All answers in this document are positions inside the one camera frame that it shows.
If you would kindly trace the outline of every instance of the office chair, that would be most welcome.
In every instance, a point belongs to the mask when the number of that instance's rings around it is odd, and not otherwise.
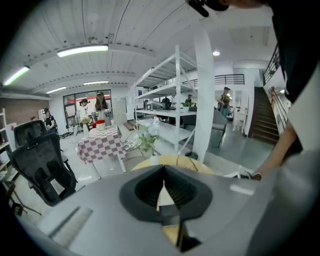
[[[76,178],[64,165],[59,140],[57,134],[31,137],[27,144],[10,154],[13,167],[28,180],[49,206],[56,205],[76,192]],[[56,192],[52,185],[53,180],[64,188],[61,193]]]
[[[19,147],[26,145],[28,143],[28,140],[31,138],[39,138],[47,135],[48,130],[43,121],[35,120],[35,121],[26,122],[16,126],[13,130],[13,133],[14,133],[15,148],[17,149]],[[65,163],[69,171],[73,173],[68,163],[69,159],[64,154],[61,156],[62,156],[62,161]]]

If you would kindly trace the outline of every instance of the brick wall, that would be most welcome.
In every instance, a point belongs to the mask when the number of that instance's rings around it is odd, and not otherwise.
[[[48,107],[49,101],[47,100],[0,98],[0,109],[5,108],[7,124],[20,125],[29,122],[31,117],[39,118],[38,110]]]

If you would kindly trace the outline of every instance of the checkered tablecloth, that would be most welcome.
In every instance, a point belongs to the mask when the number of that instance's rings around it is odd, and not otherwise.
[[[92,163],[117,154],[122,159],[127,154],[122,142],[120,142],[120,132],[117,125],[107,126],[103,131],[92,129],[89,132],[89,138],[83,138],[78,142],[77,151],[85,163]]]

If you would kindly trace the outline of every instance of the ceiling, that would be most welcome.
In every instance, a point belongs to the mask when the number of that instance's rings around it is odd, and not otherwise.
[[[4,56],[3,82],[23,65],[30,70],[4,89],[43,94],[66,86],[108,80],[112,86],[131,85],[142,74],[172,55],[175,44],[195,59],[193,24],[208,31],[213,49],[222,60],[271,58],[276,38],[267,8],[231,8],[203,19],[184,0],[47,0],[25,23]],[[109,44],[105,52],[58,57],[65,48]],[[183,64],[186,71],[193,69]],[[174,62],[151,77],[151,86],[175,75]]]

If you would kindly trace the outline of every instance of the green plant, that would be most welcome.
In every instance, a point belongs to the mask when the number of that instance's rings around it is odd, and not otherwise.
[[[138,133],[138,145],[141,151],[151,150],[154,155],[155,142],[159,139],[159,134],[153,126],[142,126]]]

